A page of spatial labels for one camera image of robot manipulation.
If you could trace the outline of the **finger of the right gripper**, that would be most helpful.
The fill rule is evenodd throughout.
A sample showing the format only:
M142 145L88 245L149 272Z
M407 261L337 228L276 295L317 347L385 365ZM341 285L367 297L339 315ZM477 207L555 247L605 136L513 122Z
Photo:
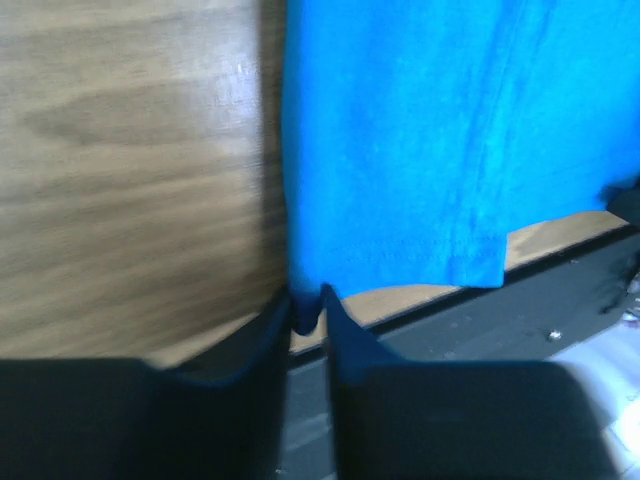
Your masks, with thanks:
M605 187L602 200L607 212L630 225L639 224L639 176L635 176L633 181Z

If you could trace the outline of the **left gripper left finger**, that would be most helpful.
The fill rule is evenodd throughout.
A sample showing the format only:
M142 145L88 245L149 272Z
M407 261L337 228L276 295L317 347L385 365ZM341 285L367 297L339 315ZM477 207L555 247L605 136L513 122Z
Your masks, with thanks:
M273 479L292 301L279 292L173 368L136 358L5 359L5 479Z

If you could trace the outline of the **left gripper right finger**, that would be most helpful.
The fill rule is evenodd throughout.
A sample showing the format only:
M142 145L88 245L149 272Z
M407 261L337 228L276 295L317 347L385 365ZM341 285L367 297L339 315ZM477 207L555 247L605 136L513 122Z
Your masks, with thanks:
M340 479L616 479L586 393L549 361L416 362L322 288Z

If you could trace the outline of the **blue t-shirt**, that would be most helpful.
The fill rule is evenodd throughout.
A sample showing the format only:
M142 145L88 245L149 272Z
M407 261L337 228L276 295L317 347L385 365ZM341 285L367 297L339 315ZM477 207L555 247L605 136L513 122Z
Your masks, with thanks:
M298 333L341 297L502 284L509 233L639 176L635 1L291 1L281 108Z

